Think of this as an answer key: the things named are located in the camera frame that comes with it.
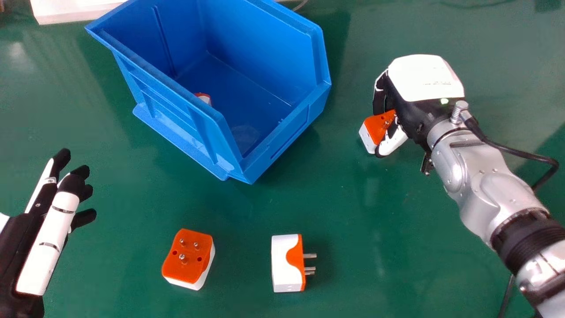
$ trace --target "metal screw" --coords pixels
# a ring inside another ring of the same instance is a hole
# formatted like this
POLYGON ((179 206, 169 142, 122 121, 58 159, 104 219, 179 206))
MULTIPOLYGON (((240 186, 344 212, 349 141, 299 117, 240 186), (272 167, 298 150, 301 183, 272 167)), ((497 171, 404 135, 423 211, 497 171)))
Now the metal screw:
POLYGON ((467 103, 466 101, 457 101, 455 103, 455 107, 453 108, 453 113, 451 113, 451 118, 449 119, 449 121, 455 125, 461 124, 461 118, 459 118, 459 115, 461 115, 462 111, 467 109, 469 109, 469 103, 467 103))

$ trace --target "blue plastic bin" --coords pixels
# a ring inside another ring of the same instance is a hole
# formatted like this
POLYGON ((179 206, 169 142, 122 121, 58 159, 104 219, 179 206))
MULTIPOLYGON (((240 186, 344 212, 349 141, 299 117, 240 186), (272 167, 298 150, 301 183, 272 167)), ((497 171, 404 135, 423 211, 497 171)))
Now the blue plastic bin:
POLYGON ((221 180, 254 183, 328 98, 320 27, 272 0, 130 0, 86 30, 133 113, 221 180))

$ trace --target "orange and white plug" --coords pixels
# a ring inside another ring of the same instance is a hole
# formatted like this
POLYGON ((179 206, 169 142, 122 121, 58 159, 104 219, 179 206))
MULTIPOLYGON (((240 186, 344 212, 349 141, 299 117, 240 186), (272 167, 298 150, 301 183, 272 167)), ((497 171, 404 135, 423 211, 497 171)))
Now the orange and white plug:
POLYGON ((215 254, 212 236, 181 229, 175 236, 161 273, 171 284, 199 290, 206 281, 215 254))
POLYGON ((301 234, 274 235, 271 238, 273 291, 303 291, 306 287, 306 276, 316 272, 315 267, 305 267, 304 259, 316 257, 315 253, 304 253, 301 234))

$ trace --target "green table surface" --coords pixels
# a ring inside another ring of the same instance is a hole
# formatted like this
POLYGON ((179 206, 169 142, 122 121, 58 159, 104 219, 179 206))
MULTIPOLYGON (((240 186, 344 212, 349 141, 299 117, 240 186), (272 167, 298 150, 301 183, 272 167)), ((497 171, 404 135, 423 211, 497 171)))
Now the green table surface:
MULTIPOLYGON (((88 164, 95 223, 72 233, 45 295, 46 317, 495 317, 508 271, 461 223, 412 142, 384 160, 357 130, 375 77, 395 57, 450 62, 494 140, 565 161, 565 9, 561 1, 311 0, 332 93, 324 113, 250 186, 222 182, 132 114, 110 52, 85 23, 0 20, 0 210, 21 213, 61 147, 88 164), (199 292, 161 265, 180 228, 214 237, 199 292), (270 242, 302 233, 316 276, 274 294, 270 242)), ((508 158, 533 182, 546 169, 508 158)), ((565 221, 560 172, 539 192, 565 221)), ((507 317, 530 317, 521 295, 507 317)))

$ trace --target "robotic arm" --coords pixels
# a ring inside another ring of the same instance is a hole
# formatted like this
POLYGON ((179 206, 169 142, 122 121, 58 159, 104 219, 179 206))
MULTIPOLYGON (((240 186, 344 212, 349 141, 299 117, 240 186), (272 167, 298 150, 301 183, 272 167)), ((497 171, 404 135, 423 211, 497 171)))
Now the robotic arm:
POLYGON ((436 55, 395 59, 376 80, 373 113, 359 131, 367 151, 385 157, 407 139, 419 144, 422 172, 437 171, 465 226, 498 254, 529 303, 545 318, 565 317, 565 229, 532 190, 559 164, 486 138, 459 78, 436 55), (530 188, 501 151, 553 167, 530 188))
POLYGON ((48 161, 23 214, 0 213, 2 318, 43 317, 42 296, 67 235, 96 218, 94 209, 76 213, 79 203, 93 193, 92 186, 85 184, 88 166, 73 170, 58 183, 70 159, 70 151, 63 149, 48 161))

